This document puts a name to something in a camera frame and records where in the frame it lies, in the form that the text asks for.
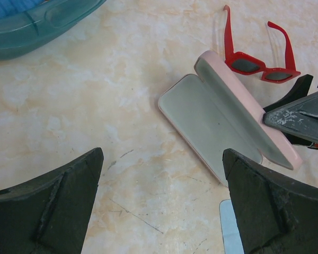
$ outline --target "scratch mark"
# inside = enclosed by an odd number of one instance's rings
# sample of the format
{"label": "scratch mark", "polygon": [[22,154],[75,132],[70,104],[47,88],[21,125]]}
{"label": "scratch mark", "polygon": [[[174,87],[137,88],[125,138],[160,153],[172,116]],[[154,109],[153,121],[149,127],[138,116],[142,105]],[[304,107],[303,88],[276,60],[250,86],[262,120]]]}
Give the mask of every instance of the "scratch mark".
{"label": "scratch mark", "polygon": [[200,198],[201,196],[205,195],[206,193],[208,193],[211,190],[211,188],[209,188],[207,191],[205,191],[203,194],[201,194],[199,197],[196,197],[195,199],[192,199],[192,201],[196,201],[198,198]]}
{"label": "scratch mark", "polygon": [[119,213],[119,216],[121,215],[121,213],[122,213],[122,210],[120,210],[120,211],[115,211],[115,210],[108,210],[109,212],[116,212],[116,213]]}
{"label": "scratch mark", "polygon": [[316,115],[316,114],[307,113],[305,111],[299,111],[299,113],[302,114],[302,115],[311,116],[311,117],[313,117],[315,119],[318,119],[318,115]]}
{"label": "scratch mark", "polygon": [[207,238],[204,240],[204,241],[202,241],[199,245],[198,245],[198,247],[195,249],[195,251],[193,252],[193,254],[195,254],[196,253],[196,251],[198,250],[198,248],[201,246],[201,244],[203,243],[203,242],[205,242],[207,240]]}
{"label": "scratch mark", "polygon": [[122,157],[124,157],[125,155],[127,155],[127,154],[129,154],[130,152],[133,152],[134,151],[134,149],[132,149],[132,150],[130,150],[130,151],[128,151],[128,152],[125,152],[122,156],[120,156],[121,158]]}
{"label": "scratch mark", "polygon": [[295,115],[294,111],[280,110],[274,114],[271,120],[272,122],[276,122],[277,124],[284,125],[287,122],[294,122],[296,118],[297,118],[297,115]]}
{"label": "scratch mark", "polygon": [[153,196],[156,196],[156,195],[164,195],[166,194],[166,192],[161,192],[161,193],[150,193],[149,194],[153,195]]}
{"label": "scratch mark", "polygon": [[193,179],[193,180],[195,180],[195,181],[197,181],[197,182],[201,182],[201,183],[204,183],[204,184],[206,184],[206,182],[204,182],[204,181],[202,181],[202,180],[198,180],[198,179],[195,179],[195,178],[193,178],[193,177],[190,177],[190,176],[187,176],[188,178],[191,178],[191,179]]}
{"label": "scratch mark", "polygon": [[149,225],[151,228],[155,229],[156,231],[160,232],[161,234],[164,234],[164,232],[160,231],[158,228],[156,228],[156,227],[152,226],[151,224],[147,223],[147,222],[144,221],[142,218],[136,216],[133,212],[127,210],[127,209],[124,208],[124,207],[122,207],[121,205],[119,205],[119,204],[118,204],[117,202],[115,202],[114,200],[112,200],[112,199],[109,199],[109,200],[112,201],[113,203],[115,203],[116,205],[120,206],[122,209],[124,209],[126,213],[132,214],[134,217],[140,219],[141,221],[143,221],[144,223],[146,223],[147,225]]}
{"label": "scratch mark", "polygon": [[113,162],[111,163],[111,165],[108,167],[107,171],[108,171],[108,170],[110,170],[110,168],[111,168],[111,167],[113,167],[116,163],[117,163],[117,161],[116,161],[116,160],[115,160],[115,161],[113,161]]}

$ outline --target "sunglasses temple arm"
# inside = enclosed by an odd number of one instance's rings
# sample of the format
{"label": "sunglasses temple arm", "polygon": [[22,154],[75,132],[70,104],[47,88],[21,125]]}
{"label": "sunglasses temple arm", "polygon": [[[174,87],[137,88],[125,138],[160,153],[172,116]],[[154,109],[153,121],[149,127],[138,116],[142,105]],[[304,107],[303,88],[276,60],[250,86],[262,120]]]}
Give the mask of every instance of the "sunglasses temple arm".
{"label": "sunglasses temple arm", "polygon": [[272,23],[271,21],[269,21],[267,23],[267,25],[271,28],[279,30],[285,36],[285,40],[286,40],[285,68],[291,69],[291,70],[296,70],[295,58],[294,58],[293,51],[292,51],[291,41],[290,41],[290,38],[288,37],[286,31],[283,28],[281,28],[280,26]]}
{"label": "sunglasses temple arm", "polygon": [[230,15],[230,10],[228,5],[224,6],[224,10],[227,11],[227,20],[226,20],[225,35],[224,35],[225,59],[229,59],[234,52],[232,31],[231,31],[231,15]]}

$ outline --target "sunglasses lens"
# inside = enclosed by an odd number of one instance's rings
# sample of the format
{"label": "sunglasses lens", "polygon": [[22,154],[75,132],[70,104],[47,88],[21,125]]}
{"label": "sunglasses lens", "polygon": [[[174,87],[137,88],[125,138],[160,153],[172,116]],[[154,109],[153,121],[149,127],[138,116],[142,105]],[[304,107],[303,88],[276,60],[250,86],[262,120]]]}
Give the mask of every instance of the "sunglasses lens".
{"label": "sunglasses lens", "polygon": [[291,77],[292,75],[289,73],[285,72],[272,72],[266,75],[265,79],[270,79],[270,80],[283,80],[286,78]]}
{"label": "sunglasses lens", "polygon": [[234,61],[231,66],[236,69],[243,72],[254,72],[260,69],[258,65],[256,65],[253,62],[247,61],[245,59],[238,59]]}

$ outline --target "blue fabric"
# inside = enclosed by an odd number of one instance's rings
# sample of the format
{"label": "blue fabric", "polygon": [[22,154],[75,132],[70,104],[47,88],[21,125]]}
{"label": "blue fabric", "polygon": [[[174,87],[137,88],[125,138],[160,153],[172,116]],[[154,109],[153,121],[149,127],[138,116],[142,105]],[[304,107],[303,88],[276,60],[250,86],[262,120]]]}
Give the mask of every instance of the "blue fabric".
{"label": "blue fabric", "polygon": [[29,10],[45,0],[0,0],[0,19]]}

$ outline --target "light blue card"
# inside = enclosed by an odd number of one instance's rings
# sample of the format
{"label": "light blue card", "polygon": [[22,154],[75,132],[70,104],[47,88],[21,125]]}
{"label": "light blue card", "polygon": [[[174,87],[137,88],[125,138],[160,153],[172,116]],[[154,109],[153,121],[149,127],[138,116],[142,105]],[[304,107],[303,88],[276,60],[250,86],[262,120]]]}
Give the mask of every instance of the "light blue card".
{"label": "light blue card", "polygon": [[244,254],[231,199],[220,203],[220,222],[222,224],[225,254]]}

